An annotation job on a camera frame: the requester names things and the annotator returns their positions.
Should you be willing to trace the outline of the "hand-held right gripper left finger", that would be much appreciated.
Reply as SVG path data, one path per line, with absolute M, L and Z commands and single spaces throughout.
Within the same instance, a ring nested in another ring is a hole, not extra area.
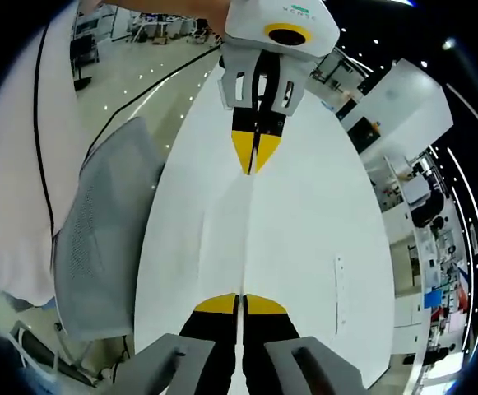
M 166 333 L 113 377 L 112 394 L 226 394 L 235 367 L 239 296 L 204 300 L 179 334 Z

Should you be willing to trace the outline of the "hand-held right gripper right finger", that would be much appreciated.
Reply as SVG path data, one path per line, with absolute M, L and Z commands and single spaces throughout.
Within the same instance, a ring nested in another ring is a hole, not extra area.
M 301 337 L 285 308 L 246 294 L 242 366 L 251 394 L 366 394 L 360 371 L 315 337 Z

